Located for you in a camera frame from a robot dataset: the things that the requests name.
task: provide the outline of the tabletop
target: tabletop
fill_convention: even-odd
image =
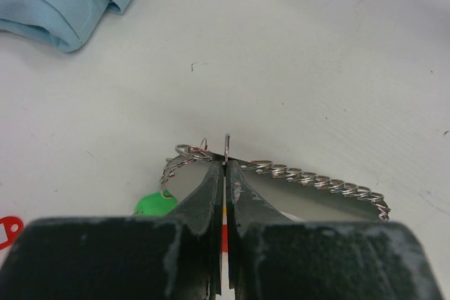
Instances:
[[[450,296],[450,0],[133,0],[63,54],[0,32],[0,218],[130,215],[177,143],[383,193]],[[0,261],[6,250],[0,251]]]

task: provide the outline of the metal chain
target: metal chain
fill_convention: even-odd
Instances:
[[[272,161],[251,161],[240,166],[242,170],[255,170],[257,174],[270,174],[272,178],[285,178],[289,183],[299,183],[302,186],[314,187],[317,190],[328,190],[330,193],[343,195],[344,197],[355,197],[357,200],[369,202],[378,211],[378,218],[389,221],[391,209],[384,201],[385,196],[381,193],[372,192],[370,188],[353,183],[346,183],[340,179],[331,179],[320,176],[314,172],[303,171],[298,168],[290,168],[283,164],[274,164]]]

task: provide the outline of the white surface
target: white surface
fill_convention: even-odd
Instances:
[[[177,143],[227,131],[384,193],[450,296],[449,23],[450,0],[134,0],[70,55],[2,32],[0,216],[130,214]]]

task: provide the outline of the green object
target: green object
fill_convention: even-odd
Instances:
[[[164,216],[171,211],[178,201],[175,197],[164,198],[161,193],[152,193],[151,195],[142,197],[136,204],[134,213],[136,216]]]

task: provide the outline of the red object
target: red object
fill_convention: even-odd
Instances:
[[[7,216],[0,219],[0,227],[4,226],[6,233],[6,241],[0,242],[0,249],[11,246],[14,240],[23,230],[22,219],[14,216]]]
[[[222,252],[228,253],[228,226],[222,225]]]

